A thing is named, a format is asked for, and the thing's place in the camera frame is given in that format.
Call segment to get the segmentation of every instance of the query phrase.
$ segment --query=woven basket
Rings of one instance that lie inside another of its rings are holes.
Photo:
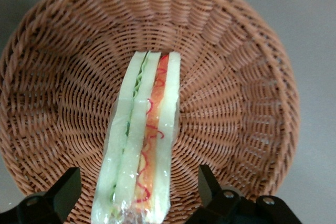
[[[68,221],[90,223],[111,108],[136,50],[181,53],[171,210],[200,205],[197,167],[250,199],[274,194],[295,153],[299,104],[275,33],[242,0],[42,0],[0,61],[0,142],[25,194],[78,166]]]

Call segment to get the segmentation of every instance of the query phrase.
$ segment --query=black clamp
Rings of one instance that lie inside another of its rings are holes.
[[[275,196],[260,196],[256,203],[236,191],[222,190],[208,165],[200,165],[199,207],[186,224],[302,224],[286,203]]]
[[[69,168],[45,194],[30,195],[1,213],[0,224],[62,224],[80,194],[80,170]]]

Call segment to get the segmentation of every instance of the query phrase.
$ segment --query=gray table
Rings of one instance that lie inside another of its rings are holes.
[[[0,0],[0,50],[37,1]],[[303,223],[336,223],[336,0],[245,1],[278,33],[300,92],[299,148],[278,196]],[[0,174],[0,210],[4,211],[23,196],[2,160]]]

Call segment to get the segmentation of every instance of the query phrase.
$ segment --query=screw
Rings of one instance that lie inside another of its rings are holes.
[[[228,199],[232,199],[235,195],[231,191],[224,191],[224,196]]]
[[[275,204],[274,200],[270,197],[265,197],[262,200],[268,205],[274,205]]]
[[[27,200],[26,205],[31,206],[31,205],[38,203],[38,201],[39,201],[39,197],[33,197]]]

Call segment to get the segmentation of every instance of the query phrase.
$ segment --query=wrapped sandwich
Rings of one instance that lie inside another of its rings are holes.
[[[136,52],[111,117],[91,223],[162,223],[170,207],[180,55]]]

